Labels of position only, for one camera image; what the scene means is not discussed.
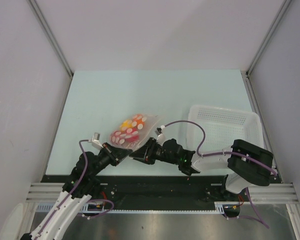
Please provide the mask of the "clear polka dot zip bag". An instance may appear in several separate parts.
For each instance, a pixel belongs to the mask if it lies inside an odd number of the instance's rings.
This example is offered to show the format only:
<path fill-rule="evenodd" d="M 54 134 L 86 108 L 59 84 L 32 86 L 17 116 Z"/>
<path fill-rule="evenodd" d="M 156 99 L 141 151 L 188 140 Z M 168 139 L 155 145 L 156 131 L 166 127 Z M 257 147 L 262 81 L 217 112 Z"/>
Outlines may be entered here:
<path fill-rule="evenodd" d="M 150 138 L 151 131 L 161 120 L 159 115 L 136 113 L 125 119 L 109 136 L 109 143 L 121 149 L 136 151 Z"/>

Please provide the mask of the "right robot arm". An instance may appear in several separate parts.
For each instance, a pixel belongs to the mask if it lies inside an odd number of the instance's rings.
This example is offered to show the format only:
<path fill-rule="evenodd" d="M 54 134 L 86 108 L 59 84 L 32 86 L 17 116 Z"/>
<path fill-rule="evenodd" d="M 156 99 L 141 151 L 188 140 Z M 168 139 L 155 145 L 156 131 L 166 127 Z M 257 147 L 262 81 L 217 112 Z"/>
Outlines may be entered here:
<path fill-rule="evenodd" d="M 217 152 L 197 153 L 184 149 L 175 139 L 159 144 L 150 138 L 145 145 L 134 151 L 130 157 L 147 165 L 156 161 L 176 165 L 187 176 L 212 170 L 231 170 L 225 175 L 221 196 L 232 201 L 250 185 L 267 187 L 273 170 L 273 154 L 257 145 L 236 139 L 229 147 Z"/>

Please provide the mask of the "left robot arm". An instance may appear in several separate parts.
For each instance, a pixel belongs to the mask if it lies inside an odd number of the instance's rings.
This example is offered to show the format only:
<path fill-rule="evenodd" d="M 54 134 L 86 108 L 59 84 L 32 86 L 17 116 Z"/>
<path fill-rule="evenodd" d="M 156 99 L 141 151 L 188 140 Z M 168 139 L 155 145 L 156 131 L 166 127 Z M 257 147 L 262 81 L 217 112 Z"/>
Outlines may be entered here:
<path fill-rule="evenodd" d="M 89 140 L 79 141 L 82 154 L 53 207 L 32 232 L 22 235 L 22 240 L 61 240 L 83 206 L 100 196 L 101 182 L 97 174 L 109 165 L 117 166 L 133 152 L 103 143 L 95 155 L 84 150 L 82 143 L 85 142 Z"/>

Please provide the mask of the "red fake fruit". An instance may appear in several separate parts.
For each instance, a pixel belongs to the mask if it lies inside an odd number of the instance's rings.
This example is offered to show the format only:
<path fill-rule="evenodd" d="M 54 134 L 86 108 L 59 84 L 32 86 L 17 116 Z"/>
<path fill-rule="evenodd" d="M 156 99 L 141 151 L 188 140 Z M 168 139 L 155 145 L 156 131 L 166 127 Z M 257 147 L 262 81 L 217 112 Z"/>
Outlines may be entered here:
<path fill-rule="evenodd" d="M 135 128 L 116 130 L 110 135 L 110 142 L 117 145 L 130 144 L 140 139 L 139 132 Z"/>

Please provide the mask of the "yellow fake fruit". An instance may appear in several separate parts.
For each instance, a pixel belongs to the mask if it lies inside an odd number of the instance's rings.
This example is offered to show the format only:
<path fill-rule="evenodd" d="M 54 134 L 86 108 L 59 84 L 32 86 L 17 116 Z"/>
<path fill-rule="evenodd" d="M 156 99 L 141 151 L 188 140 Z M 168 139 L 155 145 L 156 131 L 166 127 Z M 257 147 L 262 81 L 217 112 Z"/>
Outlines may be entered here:
<path fill-rule="evenodd" d="M 131 119 L 127 119 L 120 125 L 120 128 L 125 131 L 126 129 L 132 127 L 132 123 L 133 121 Z"/>

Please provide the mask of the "orange fake fruit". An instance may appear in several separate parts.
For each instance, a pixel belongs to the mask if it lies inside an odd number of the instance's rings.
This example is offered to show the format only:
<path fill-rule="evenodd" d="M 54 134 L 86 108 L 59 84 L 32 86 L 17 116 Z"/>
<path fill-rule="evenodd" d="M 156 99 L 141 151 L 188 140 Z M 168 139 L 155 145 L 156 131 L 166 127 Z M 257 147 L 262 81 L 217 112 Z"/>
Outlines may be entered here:
<path fill-rule="evenodd" d="M 143 114 L 136 114 L 132 117 L 132 127 L 141 130 L 145 126 L 147 117 Z"/>

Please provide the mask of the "white perforated plastic basket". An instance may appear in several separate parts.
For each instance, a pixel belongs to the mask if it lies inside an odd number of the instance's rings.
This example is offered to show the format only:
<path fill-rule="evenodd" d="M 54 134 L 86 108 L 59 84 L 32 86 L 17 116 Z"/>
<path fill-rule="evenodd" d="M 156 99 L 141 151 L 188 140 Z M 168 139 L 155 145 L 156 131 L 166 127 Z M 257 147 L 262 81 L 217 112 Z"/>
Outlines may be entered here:
<path fill-rule="evenodd" d="M 260 117 L 254 112 L 194 105 L 190 108 L 187 124 L 186 145 L 189 150 L 199 148 L 200 153 L 218 152 L 241 139 L 263 148 L 264 138 Z"/>

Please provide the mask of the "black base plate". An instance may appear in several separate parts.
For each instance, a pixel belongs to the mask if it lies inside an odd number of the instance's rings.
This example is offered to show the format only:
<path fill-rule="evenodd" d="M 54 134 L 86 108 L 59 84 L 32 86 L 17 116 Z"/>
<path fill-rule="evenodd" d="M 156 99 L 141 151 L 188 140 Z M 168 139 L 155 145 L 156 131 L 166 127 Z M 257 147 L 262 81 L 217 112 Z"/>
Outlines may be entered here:
<path fill-rule="evenodd" d="M 211 210 L 215 202 L 247 202 L 245 191 L 230 193 L 223 176 L 96 176 L 115 210 Z"/>

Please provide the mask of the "right aluminium side rail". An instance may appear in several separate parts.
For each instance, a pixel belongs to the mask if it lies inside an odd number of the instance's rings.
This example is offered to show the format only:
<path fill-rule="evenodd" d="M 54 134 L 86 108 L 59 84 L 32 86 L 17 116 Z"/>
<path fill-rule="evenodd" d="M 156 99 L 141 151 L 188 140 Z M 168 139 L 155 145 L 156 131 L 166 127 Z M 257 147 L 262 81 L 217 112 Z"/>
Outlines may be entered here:
<path fill-rule="evenodd" d="M 247 96 L 248 96 L 248 99 L 249 99 L 249 103 L 250 103 L 251 109 L 260 118 L 261 128 L 262 128 L 262 134 L 263 134 L 264 147 L 268 151 L 270 151 L 273 154 L 275 154 L 275 152 L 274 152 L 274 150 L 272 148 L 272 145 L 270 143 L 270 139 L 269 139 L 266 127 L 265 127 L 265 122 L 264 122 L 264 119 L 263 119 L 263 116 L 262 116 L 262 113 L 261 113 L 261 109 L 260 109 L 258 101 L 257 101 L 257 97 L 256 97 L 256 94 L 255 94 L 255 91 L 253 89 L 252 82 L 251 82 L 251 80 L 250 80 L 250 78 L 249 78 L 249 76 L 247 75 L 246 72 L 242 71 L 241 72 L 241 76 L 242 76 L 242 80 L 243 80 L 243 83 L 244 83 L 244 86 L 245 86 L 245 90 L 246 90 L 246 93 L 247 93 Z"/>

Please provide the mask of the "right aluminium frame post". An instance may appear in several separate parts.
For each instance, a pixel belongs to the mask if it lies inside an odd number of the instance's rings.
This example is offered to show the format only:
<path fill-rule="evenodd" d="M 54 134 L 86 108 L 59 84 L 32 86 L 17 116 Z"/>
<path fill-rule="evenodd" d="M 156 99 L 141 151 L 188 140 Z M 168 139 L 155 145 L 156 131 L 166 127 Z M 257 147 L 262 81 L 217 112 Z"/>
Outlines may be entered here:
<path fill-rule="evenodd" d="M 284 0 L 282 2 L 277 14 L 275 15 L 268 31 L 266 32 L 266 34 L 261 42 L 257 52 L 255 53 L 247 70 L 245 71 L 245 74 L 247 77 L 249 77 L 252 74 L 253 70 L 255 69 L 257 63 L 261 59 L 263 53 L 265 52 L 267 46 L 269 45 L 270 41 L 272 40 L 273 36 L 275 35 L 278 27 L 280 26 L 281 22 L 283 21 L 285 15 L 287 14 L 287 12 L 293 2 L 294 2 L 294 0 Z"/>

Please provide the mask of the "aluminium frame post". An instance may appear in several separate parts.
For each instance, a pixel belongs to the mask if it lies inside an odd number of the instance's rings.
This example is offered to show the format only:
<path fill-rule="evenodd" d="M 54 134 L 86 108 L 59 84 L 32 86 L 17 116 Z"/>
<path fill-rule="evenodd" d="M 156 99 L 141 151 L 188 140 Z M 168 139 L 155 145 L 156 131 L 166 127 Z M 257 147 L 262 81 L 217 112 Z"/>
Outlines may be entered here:
<path fill-rule="evenodd" d="M 42 12 L 38 2 L 36 0 L 27 0 L 26 1 L 34 14 L 37 22 L 39 23 L 44 35 L 46 36 L 49 44 L 52 47 L 52 50 L 55 52 L 59 62 L 61 63 L 62 67 L 64 68 L 65 72 L 69 76 L 70 79 L 73 78 L 74 72 L 72 71 L 44 13 Z"/>
<path fill-rule="evenodd" d="M 261 42 L 257 52 L 255 53 L 247 70 L 245 71 L 245 74 L 247 77 L 249 77 L 252 74 L 253 70 L 255 69 L 257 63 L 261 59 L 263 53 L 265 52 L 267 46 L 269 45 L 270 41 L 272 40 L 273 36 L 275 35 L 278 27 L 280 26 L 281 22 L 283 21 L 285 15 L 287 14 L 287 12 L 293 2 L 294 2 L 294 0 L 284 0 L 282 2 L 277 14 L 275 15 L 268 31 L 266 32 L 266 34 Z"/>

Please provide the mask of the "left aluminium frame post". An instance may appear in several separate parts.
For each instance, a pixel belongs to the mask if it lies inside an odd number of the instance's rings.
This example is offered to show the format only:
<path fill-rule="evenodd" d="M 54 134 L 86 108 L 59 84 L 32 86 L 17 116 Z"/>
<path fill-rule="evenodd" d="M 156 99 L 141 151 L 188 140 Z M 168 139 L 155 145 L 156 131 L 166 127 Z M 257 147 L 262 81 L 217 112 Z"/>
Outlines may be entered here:
<path fill-rule="evenodd" d="M 73 78 L 74 72 L 72 71 L 44 13 L 42 12 L 38 2 L 36 0 L 27 0 L 26 1 L 34 14 L 37 22 L 39 23 L 44 35 L 46 36 L 49 44 L 52 47 L 52 50 L 55 52 L 59 62 L 61 63 L 62 67 L 64 68 L 65 72 L 69 76 L 70 79 Z"/>

